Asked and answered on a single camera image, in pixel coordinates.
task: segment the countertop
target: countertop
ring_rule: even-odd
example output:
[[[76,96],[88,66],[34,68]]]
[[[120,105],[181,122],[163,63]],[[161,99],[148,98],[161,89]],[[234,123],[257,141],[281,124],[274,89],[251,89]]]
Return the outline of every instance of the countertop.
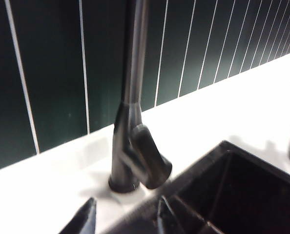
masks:
[[[173,180],[222,140],[290,174],[290,54],[143,112]],[[57,234],[97,199],[96,233],[155,194],[108,188],[113,125],[0,170],[0,234]]]

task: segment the black sink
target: black sink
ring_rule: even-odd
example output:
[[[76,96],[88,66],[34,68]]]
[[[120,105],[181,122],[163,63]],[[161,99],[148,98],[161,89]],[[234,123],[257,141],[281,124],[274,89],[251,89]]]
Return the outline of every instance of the black sink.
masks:
[[[108,233],[290,234],[290,175],[222,142]]]

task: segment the black faucet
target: black faucet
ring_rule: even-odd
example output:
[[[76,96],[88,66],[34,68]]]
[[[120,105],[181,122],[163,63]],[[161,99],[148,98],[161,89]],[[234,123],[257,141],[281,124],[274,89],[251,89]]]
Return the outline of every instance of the black faucet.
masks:
[[[149,129],[142,124],[141,91],[147,35],[148,0],[127,0],[124,40],[124,74],[121,103],[112,143],[110,188],[128,193],[142,182],[161,186],[172,164],[158,151]]]

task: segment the black object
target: black object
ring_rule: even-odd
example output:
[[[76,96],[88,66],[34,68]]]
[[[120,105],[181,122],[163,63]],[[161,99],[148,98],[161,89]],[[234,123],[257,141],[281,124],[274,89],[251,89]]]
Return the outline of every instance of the black object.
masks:
[[[90,198],[73,216],[60,234],[94,234],[96,201]]]
[[[110,234],[290,234],[290,175],[223,141]]]
[[[172,165],[160,155],[146,126],[142,124],[141,90],[145,59],[148,0],[128,0],[125,22],[124,77],[112,149],[110,188],[127,193],[139,186],[161,186]]]

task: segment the tiled backsplash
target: tiled backsplash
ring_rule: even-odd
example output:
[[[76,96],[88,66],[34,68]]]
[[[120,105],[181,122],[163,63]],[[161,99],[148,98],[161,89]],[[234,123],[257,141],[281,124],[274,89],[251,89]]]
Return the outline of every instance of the tiled backsplash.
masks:
[[[113,123],[125,0],[0,0],[0,168]],[[147,110],[290,53],[290,0],[151,0]]]

